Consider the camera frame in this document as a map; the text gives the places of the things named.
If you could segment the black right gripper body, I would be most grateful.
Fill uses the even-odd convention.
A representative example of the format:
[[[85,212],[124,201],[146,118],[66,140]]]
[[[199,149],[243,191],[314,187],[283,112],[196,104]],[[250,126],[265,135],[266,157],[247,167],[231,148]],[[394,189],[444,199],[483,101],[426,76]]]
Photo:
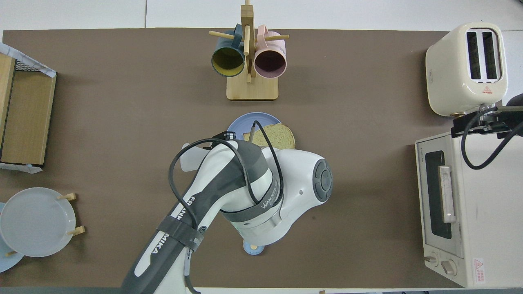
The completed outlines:
[[[495,133],[514,131],[522,125],[522,107],[496,107],[489,113],[490,129]]]

